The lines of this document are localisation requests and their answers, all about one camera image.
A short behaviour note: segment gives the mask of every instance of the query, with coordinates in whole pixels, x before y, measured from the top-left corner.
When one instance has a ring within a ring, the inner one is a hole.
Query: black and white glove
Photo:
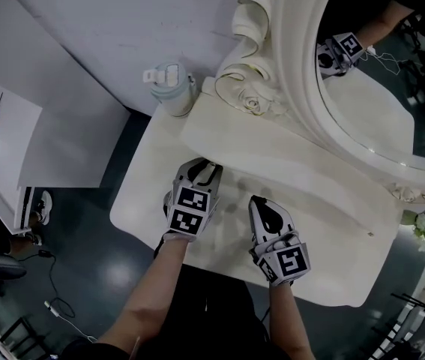
[[[336,34],[323,44],[317,44],[317,59],[323,77],[346,74],[365,52],[351,32]]]
[[[310,270],[307,246],[299,240],[284,208],[264,197],[252,196],[249,216],[254,242],[249,252],[272,286],[294,281]]]
[[[209,177],[201,176],[208,166],[214,168]],[[204,158],[183,164],[172,183],[172,190],[164,197],[167,232],[163,240],[196,240],[214,214],[219,197],[217,191],[223,168]]]

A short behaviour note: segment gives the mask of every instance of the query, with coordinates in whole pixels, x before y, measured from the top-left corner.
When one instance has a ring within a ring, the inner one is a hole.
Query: sneaker
[[[46,190],[42,193],[36,212],[39,214],[39,223],[47,225],[49,223],[49,215],[52,210],[52,197]]]
[[[33,245],[37,245],[39,247],[42,245],[42,238],[39,235],[29,232],[25,234],[25,237],[31,239]]]

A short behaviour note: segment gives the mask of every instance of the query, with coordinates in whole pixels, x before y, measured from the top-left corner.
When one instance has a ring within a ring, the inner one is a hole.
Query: cable
[[[54,289],[55,297],[50,301],[49,304],[52,305],[53,303],[57,302],[57,307],[61,311],[61,313],[63,315],[65,315],[65,316],[71,318],[71,319],[74,319],[76,317],[76,312],[74,311],[74,309],[72,308],[72,306],[67,301],[65,301],[63,298],[61,298],[59,296],[59,292],[57,290],[57,287],[55,286],[54,280],[52,279],[52,270],[54,269],[55,263],[57,261],[57,259],[55,258],[55,256],[52,253],[50,253],[49,251],[47,251],[47,250],[39,250],[39,253],[36,253],[34,255],[31,255],[31,256],[28,256],[25,259],[22,259],[22,260],[19,260],[19,261],[20,262],[26,261],[26,260],[31,259],[32,257],[37,257],[37,256],[44,257],[46,259],[49,259],[49,258],[54,259],[54,261],[52,262],[52,265],[50,266],[50,269],[49,269],[49,280],[50,280],[50,283],[52,285],[52,288]],[[63,305],[66,305],[67,308],[69,308],[70,313],[67,313],[67,312],[65,312],[62,309],[61,303]]]
[[[363,60],[364,62],[366,62],[369,59],[369,55],[371,55],[373,58],[375,58],[380,64],[382,64],[382,67],[384,67],[387,71],[391,72],[392,74],[394,74],[395,76],[398,76],[400,74],[400,71],[402,70],[402,68],[400,67],[399,63],[403,63],[403,62],[407,62],[408,60],[396,60],[394,55],[392,55],[391,53],[388,52],[384,52],[381,55],[376,55],[372,52],[370,52],[369,50],[366,50],[366,52],[364,53],[366,58],[362,58],[362,56],[360,57],[361,60]],[[399,69],[397,72],[395,70],[391,70],[390,68],[387,67],[387,65],[384,64],[384,62],[394,62],[395,65],[397,66],[397,68]],[[422,67],[422,64],[417,63],[415,61],[413,61],[414,64]]]
[[[80,332],[80,334],[82,336],[84,336],[87,340],[89,340],[91,343],[95,343],[97,341],[97,339],[94,336],[90,336],[88,334],[85,334],[84,332],[82,332],[80,329],[78,329],[73,323],[71,323],[69,320],[65,319],[64,317],[62,317],[61,315],[57,316],[59,319],[63,319],[65,322],[68,322],[69,324],[71,324],[78,332]]]

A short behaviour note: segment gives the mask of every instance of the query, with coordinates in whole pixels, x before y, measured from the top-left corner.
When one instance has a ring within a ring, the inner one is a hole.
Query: black shirt
[[[317,35],[323,43],[333,35],[346,32],[357,33],[368,22],[384,12],[392,0],[329,0]],[[419,11],[424,0],[394,0],[399,4]]]
[[[136,358],[289,359],[268,341],[245,282],[188,265],[182,266],[159,335],[144,343]],[[129,355],[107,344],[71,344],[61,360],[73,359],[128,360]]]

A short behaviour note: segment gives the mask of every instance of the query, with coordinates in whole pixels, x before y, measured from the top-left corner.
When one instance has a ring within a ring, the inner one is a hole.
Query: dark floor
[[[383,40],[374,45],[377,55],[390,53],[399,60],[412,60],[420,64],[410,38],[406,34],[400,34],[398,30],[392,32]],[[388,68],[398,71],[397,66],[390,61],[384,61]],[[398,76],[386,70],[375,58],[370,57],[367,61],[360,60],[358,69],[372,77],[388,89],[397,100],[409,111],[415,120],[414,130],[414,155],[425,158],[425,103],[411,106],[407,98],[412,96],[413,89],[417,85],[415,78],[402,69]]]
[[[52,190],[54,209],[49,225],[43,228],[45,248],[57,256],[52,276],[61,297],[76,312],[74,324],[95,337],[114,322],[152,260],[150,248],[109,221],[109,210],[148,120],[138,113],[131,116],[102,188]],[[59,353],[77,333],[43,306],[53,297],[48,278],[51,261],[35,257],[24,264],[28,274],[9,281],[0,298],[0,329],[3,332],[18,317],[27,316],[36,331],[46,335],[46,344]],[[358,348],[372,349],[382,340],[370,327],[383,327],[403,308],[390,293],[412,293],[424,266],[425,254],[418,252],[410,236],[399,235],[362,307],[321,307],[299,299],[316,358],[364,358]],[[262,316],[268,307],[268,291],[254,285],[250,291],[256,312]]]

